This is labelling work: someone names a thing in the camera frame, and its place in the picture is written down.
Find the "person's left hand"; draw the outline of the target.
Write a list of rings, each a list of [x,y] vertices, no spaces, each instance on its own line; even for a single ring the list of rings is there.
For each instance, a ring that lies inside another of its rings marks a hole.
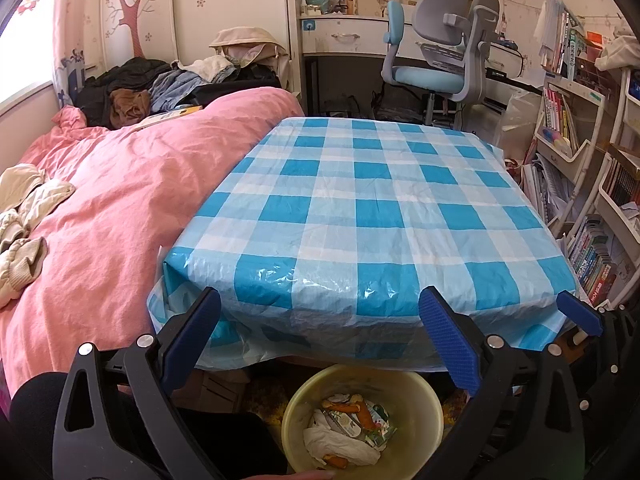
[[[334,478],[334,471],[312,470],[297,474],[258,474],[244,480],[333,480]]]

